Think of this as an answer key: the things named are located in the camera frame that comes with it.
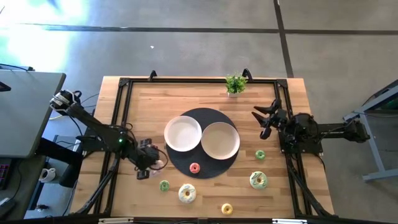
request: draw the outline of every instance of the pink donut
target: pink donut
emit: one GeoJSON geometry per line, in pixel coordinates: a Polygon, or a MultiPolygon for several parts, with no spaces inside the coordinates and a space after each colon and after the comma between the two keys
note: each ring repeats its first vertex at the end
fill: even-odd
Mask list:
{"type": "Polygon", "coordinates": [[[194,162],[193,164],[191,164],[189,166],[189,170],[191,171],[192,174],[197,174],[200,171],[200,166],[199,166],[199,164],[194,162]]]}

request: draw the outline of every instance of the green donut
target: green donut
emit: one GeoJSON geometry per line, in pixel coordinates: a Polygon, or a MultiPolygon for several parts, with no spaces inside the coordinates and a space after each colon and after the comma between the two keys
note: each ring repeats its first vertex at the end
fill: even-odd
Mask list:
{"type": "Polygon", "coordinates": [[[160,182],[160,190],[166,192],[170,189],[170,184],[167,180],[162,180],[160,182]]]}
{"type": "Polygon", "coordinates": [[[266,153],[263,150],[258,150],[256,152],[256,159],[264,159],[266,157],[266,153]]]}

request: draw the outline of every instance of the plant pot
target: plant pot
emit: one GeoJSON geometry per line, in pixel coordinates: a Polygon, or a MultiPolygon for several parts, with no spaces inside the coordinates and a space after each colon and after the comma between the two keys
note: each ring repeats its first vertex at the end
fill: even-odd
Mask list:
{"type": "Polygon", "coordinates": [[[238,97],[241,93],[228,93],[228,97],[238,97]]]}

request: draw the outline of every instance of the desk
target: desk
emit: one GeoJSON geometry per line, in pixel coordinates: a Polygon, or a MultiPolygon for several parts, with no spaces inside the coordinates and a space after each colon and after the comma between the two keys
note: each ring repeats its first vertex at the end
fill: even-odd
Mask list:
{"type": "MultiPolygon", "coordinates": [[[[111,122],[119,78],[104,77],[99,93],[95,117],[106,124],[111,122]]],[[[310,113],[303,79],[291,78],[287,81],[294,113],[310,113]]],[[[135,83],[127,121],[133,124],[137,139],[152,138],[153,143],[163,149],[163,131],[170,119],[190,109],[206,107],[220,110],[231,118],[241,137],[241,147],[229,170],[204,180],[183,175],[171,162],[159,176],[136,180],[134,165],[129,161],[121,161],[111,216],[217,218],[225,217],[221,213],[221,206],[230,203],[234,207],[232,218],[293,217],[285,157],[280,153],[277,132],[273,131],[266,141],[261,140],[261,128],[250,113],[254,111],[253,106],[269,106],[274,98],[273,86],[265,84],[247,84],[239,98],[228,98],[224,83],[135,83]],[[266,152],[264,161],[257,161],[254,157],[259,149],[266,152]],[[269,178],[265,190],[255,190],[249,184],[249,176],[257,170],[263,171],[269,178]],[[170,182],[168,192],[159,190],[161,180],[170,182]],[[186,183],[193,184],[197,189],[197,198],[189,205],[183,204],[177,197],[177,191],[186,183]]],[[[103,155],[96,152],[83,161],[71,212],[83,206],[97,187],[103,155]]],[[[303,155],[303,163],[308,187],[324,208],[333,213],[325,172],[319,158],[303,155]]],[[[301,191],[298,191],[298,195],[302,204],[301,191]]]]}
{"type": "Polygon", "coordinates": [[[12,197],[21,179],[8,220],[22,219],[29,205],[45,162],[45,156],[34,152],[51,114],[49,101],[61,90],[65,77],[63,73],[0,70],[0,81],[11,87],[0,92],[0,156],[23,158],[11,170],[7,189],[0,191],[1,199],[12,197]]]}

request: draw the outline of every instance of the keyboard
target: keyboard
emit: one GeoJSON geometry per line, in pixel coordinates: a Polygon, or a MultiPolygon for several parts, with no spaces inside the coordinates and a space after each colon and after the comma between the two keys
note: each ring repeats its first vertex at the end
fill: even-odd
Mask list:
{"type": "Polygon", "coordinates": [[[11,166],[13,160],[10,158],[0,158],[0,190],[7,188],[7,184],[11,177],[11,166]]]}

